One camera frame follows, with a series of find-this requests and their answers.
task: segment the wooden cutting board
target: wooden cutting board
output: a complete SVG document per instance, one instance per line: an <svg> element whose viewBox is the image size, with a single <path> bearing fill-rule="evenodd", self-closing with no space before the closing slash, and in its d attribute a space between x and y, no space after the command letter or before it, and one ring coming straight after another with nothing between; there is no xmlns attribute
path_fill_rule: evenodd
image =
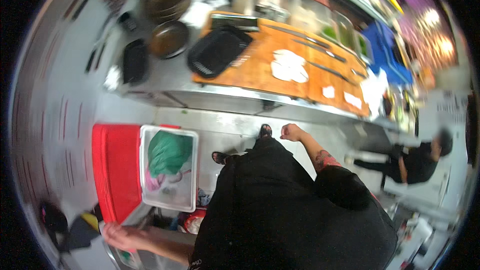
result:
<svg viewBox="0 0 480 270"><path fill-rule="evenodd" d="M226 14L225 12L218 11L212 13ZM314 37L317 40L327 43L330 45L330 49L328 49L329 51L347 59L346 63L342 63L325 53L294 41L300 40L308 43L308 41L303 38L266 27L265 25L268 24L283 27L298 33L305 33L303 30L297 29L288 24L278 23L267 19L259 19L258 21L260 32L249 34L254 39L249 46L249 49L246 50L250 53L250 57L241 66L229 67L213 79L207 79L197 74L193 74L192 80L198 83L233 86L277 93L292 98L302 98L319 104L331 105L338 109L355 113L359 116L369 115L368 105L363 102L360 86L352 86L341 78L309 63L306 63L303 67L309 75L309 81L306 83L277 79L273 77L270 67L271 62L274 60L273 51L286 49L305 58L307 61L318 63L336 70L351 81L361 81L363 78L354 75L350 69L353 68L357 72L365 74L366 71L353 54L326 39L322 39L313 34L307 34L310 37ZM201 36L206 35L210 31L210 23L211 20L209 20L203 28ZM323 96L322 87L326 86L334 87L335 97L333 99ZM358 109L345 102L343 92L348 92L353 96L362 99L362 109Z"/></svg>
<svg viewBox="0 0 480 270"><path fill-rule="evenodd" d="M250 44L249 49L247 49L251 53L251 56L241 66L229 67L219 76L213 79L203 78L197 74L194 74L193 81L199 83L241 87L282 94L290 97L307 98L308 83L283 81L273 77L270 63L274 60L273 51L275 50L287 49L299 55L300 57L304 57L308 54L308 48L291 40L292 38L301 40L301 38L265 27L263 24L271 24L289 29L291 28L291 26L287 24L277 23L275 21L266 19L259 19L259 28L261 33L249 34L254 39L254 41ZM209 29L204 29L201 33L201 36L207 34L209 31ZM304 69L308 73L309 66L305 66Z"/></svg>
<svg viewBox="0 0 480 270"><path fill-rule="evenodd" d="M329 45L331 46L329 51L344 57L346 59L345 63L342 63L341 61L310 47L308 54L309 58L307 60L341 73L349 81L355 83L356 85L352 85L342 78L327 72L326 70L310 65L308 99L322 105L331 105L343 111L351 112L359 116L368 116L370 113L369 107L363 101L363 93L362 89L360 88L360 82L363 81L364 78L354 74L351 71L351 69L355 69L355 71L366 76L367 72L364 66L349 51L331 42ZM334 88L335 97L333 98L327 98L323 94L323 88L329 86ZM359 98L361 100L361 109L346 102L344 92Z"/></svg>

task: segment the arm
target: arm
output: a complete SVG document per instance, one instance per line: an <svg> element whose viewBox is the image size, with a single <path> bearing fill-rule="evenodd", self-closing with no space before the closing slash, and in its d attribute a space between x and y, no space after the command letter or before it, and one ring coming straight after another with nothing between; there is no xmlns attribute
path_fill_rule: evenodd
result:
<svg viewBox="0 0 480 270"><path fill-rule="evenodd" d="M333 158L317 141L296 124L287 124L282 127L280 139L293 142L300 141L310 157L316 173L320 173L326 166L340 166L340 163Z"/></svg>
<svg viewBox="0 0 480 270"><path fill-rule="evenodd" d="M142 231L117 223L107 223L102 235L105 242L118 249L124 251L147 250L189 266L194 246L169 240L156 230L159 229L151 227L148 231Z"/></svg>
<svg viewBox="0 0 480 270"><path fill-rule="evenodd" d="M398 168L400 169L400 177L402 178L402 183L407 183L407 169L405 168L405 163L403 157L398 159Z"/></svg>
<svg viewBox="0 0 480 270"><path fill-rule="evenodd" d="M300 141L317 173L316 194L333 204L359 211L368 207L372 196L358 176L343 168L314 138L295 124L282 127L281 139Z"/></svg>

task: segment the hand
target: hand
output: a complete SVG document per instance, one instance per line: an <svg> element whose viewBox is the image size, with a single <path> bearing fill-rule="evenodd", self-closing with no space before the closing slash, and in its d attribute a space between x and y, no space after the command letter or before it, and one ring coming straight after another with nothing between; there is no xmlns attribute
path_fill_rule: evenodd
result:
<svg viewBox="0 0 480 270"><path fill-rule="evenodd" d="M116 222L107 223L102 235L106 243L125 251L148 250L150 245L147 231L122 226Z"/></svg>
<svg viewBox="0 0 480 270"><path fill-rule="evenodd" d="M289 123L282 127L282 135L280 136L280 139L297 142L301 141L304 135L307 135L307 133L298 127L297 124Z"/></svg>

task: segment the black plastic tray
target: black plastic tray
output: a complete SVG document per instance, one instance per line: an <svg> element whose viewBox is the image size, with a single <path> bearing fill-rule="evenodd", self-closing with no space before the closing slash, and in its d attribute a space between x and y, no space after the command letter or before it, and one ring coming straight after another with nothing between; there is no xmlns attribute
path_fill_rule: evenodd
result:
<svg viewBox="0 0 480 270"><path fill-rule="evenodd" d="M233 26L216 28L192 46L187 65L203 78L215 78L237 59L252 40Z"/></svg>
<svg viewBox="0 0 480 270"><path fill-rule="evenodd" d="M123 83L141 82L147 73L148 51L143 39L136 39L123 50Z"/></svg>

